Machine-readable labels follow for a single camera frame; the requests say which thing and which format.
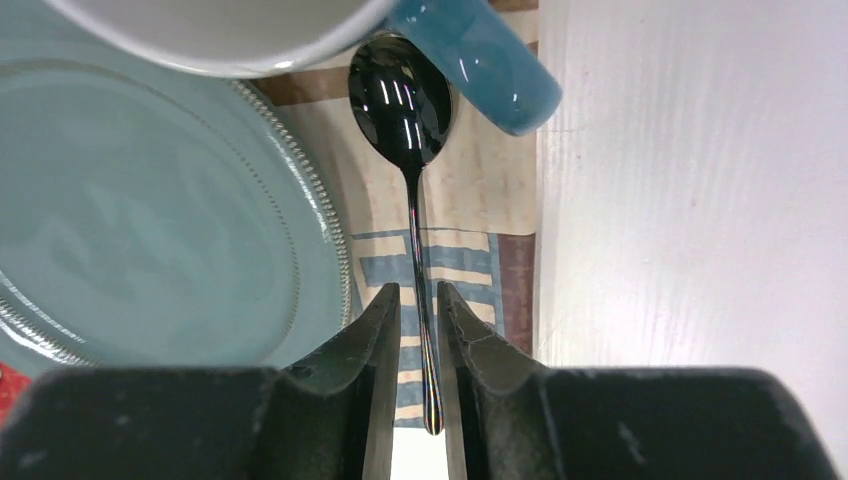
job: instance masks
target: mug handle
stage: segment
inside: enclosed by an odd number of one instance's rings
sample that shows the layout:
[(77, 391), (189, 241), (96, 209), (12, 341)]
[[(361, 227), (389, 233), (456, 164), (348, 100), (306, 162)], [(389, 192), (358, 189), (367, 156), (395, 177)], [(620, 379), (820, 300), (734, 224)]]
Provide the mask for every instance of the mug handle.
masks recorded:
[(506, 133), (535, 130), (559, 105), (556, 80), (484, 0), (400, 0), (386, 26)]

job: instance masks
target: teal plate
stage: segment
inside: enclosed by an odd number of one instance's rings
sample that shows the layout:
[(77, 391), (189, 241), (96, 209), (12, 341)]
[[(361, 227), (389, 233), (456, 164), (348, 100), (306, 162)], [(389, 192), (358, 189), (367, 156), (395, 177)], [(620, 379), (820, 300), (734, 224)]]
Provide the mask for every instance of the teal plate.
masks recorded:
[(249, 85), (0, 3), (0, 361), (282, 367), (350, 295), (320, 176)]

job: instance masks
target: cup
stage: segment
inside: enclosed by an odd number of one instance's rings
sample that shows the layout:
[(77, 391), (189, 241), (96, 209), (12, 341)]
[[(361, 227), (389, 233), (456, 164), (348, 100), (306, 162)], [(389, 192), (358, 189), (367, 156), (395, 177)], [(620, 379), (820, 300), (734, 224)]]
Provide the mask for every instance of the cup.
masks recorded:
[(484, 0), (46, 0), (135, 55), (186, 72), (266, 77), (402, 34), (503, 131), (554, 112), (556, 80)]

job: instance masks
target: red object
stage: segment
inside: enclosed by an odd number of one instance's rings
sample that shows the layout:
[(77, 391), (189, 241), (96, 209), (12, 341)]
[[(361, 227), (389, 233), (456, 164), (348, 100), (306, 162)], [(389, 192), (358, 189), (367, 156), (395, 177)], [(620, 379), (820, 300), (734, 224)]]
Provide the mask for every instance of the red object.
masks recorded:
[(5, 363), (0, 363), (0, 373), (3, 375), (0, 377), (0, 425), (2, 425), (15, 400), (21, 392), (26, 390), (31, 380)]

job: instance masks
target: black spoon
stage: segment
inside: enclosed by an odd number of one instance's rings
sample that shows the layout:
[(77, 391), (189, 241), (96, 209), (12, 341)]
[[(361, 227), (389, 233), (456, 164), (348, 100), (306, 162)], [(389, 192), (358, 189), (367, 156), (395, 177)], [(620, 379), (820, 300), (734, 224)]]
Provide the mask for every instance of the black spoon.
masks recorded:
[(418, 183), (441, 151), (453, 113), (450, 87), (442, 74), (408, 40), (382, 35), (357, 50), (348, 77), (350, 105), (365, 138), (403, 173), (409, 200), (409, 233), (415, 273), (415, 300), (421, 335), (424, 425), (442, 431), (438, 345), (429, 313), (421, 250)]

